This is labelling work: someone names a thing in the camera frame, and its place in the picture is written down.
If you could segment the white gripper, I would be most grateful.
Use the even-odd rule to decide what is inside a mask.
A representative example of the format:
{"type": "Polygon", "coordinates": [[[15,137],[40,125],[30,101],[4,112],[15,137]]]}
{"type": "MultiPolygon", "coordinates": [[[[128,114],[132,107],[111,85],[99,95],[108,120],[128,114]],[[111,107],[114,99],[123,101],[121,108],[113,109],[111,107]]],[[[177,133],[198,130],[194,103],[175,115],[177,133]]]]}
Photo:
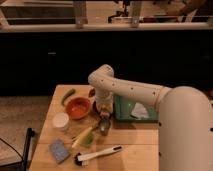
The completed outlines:
{"type": "Polygon", "coordinates": [[[113,94],[95,93],[96,108],[101,117],[109,117],[113,113],[113,94]]]}

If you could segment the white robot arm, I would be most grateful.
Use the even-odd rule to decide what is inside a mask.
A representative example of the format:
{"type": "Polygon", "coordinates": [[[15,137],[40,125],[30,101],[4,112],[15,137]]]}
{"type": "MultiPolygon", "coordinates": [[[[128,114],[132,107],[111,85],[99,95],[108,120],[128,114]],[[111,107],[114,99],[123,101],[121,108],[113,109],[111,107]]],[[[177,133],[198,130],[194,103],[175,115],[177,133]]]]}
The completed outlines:
{"type": "Polygon", "coordinates": [[[213,171],[213,106],[203,92],[118,79],[107,64],[91,72],[88,83],[98,102],[114,93],[158,112],[159,171],[213,171]]]}

